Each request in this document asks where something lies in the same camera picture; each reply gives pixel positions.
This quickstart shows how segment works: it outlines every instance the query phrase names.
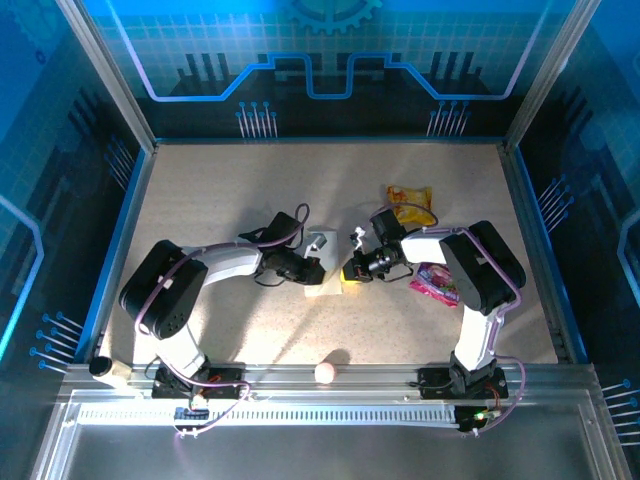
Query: enclosure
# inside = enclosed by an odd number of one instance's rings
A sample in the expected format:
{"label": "enclosure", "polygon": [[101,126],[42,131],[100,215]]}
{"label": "enclosure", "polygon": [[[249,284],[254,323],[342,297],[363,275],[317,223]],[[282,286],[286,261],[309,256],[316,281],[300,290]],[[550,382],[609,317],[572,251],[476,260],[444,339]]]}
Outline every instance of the enclosure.
{"label": "enclosure", "polygon": [[[636,2],[1,7],[3,478],[638,475]],[[342,266],[387,185],[431,187],[441,226],[489,220],[522,265],[497,343],[528,372],[513,415],[464,438],[438,415],[469,402],[408,385],[447,364],[462,305],[338,268],[335,295],[202,290],[189,329],[253,396],[176,436],[182,404],[150,396],[157,345],[118,302],[154,244],[230,241],[306,202]],[[126,389],[89,374],[96,356],[133,367]],[[501,366],[508,407],[524,378]]]}

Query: beige tabletop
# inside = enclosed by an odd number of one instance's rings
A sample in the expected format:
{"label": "beige tabletop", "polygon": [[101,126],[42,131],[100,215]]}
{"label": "beige tabletop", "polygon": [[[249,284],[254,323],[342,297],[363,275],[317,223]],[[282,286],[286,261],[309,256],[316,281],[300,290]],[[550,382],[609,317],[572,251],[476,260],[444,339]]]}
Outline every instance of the beige tabletop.
{"label": "beige tabletop", "polygon": [[[527,273],[524,304],[507,317],[498,352],[555,363],[540,299],[497,150],[490,145],[424,143],[162,146],[120,287],[161,239],[203,245],[266,226],[280,210],[311,206],[308,226],[348,235],[384,201],[388,183],[433,187],[442,226],[491,221]],[[247,364],[427,363],[449,359],[462,322],[451,309],[408,287],[345,285],[338,296],[305,298],[303,287],[256,285],[237,277],[205,287],[189,321],[213,360]],[[114,305],[102,352],[147,363],[152,342],[134,341],[133,322]]]}

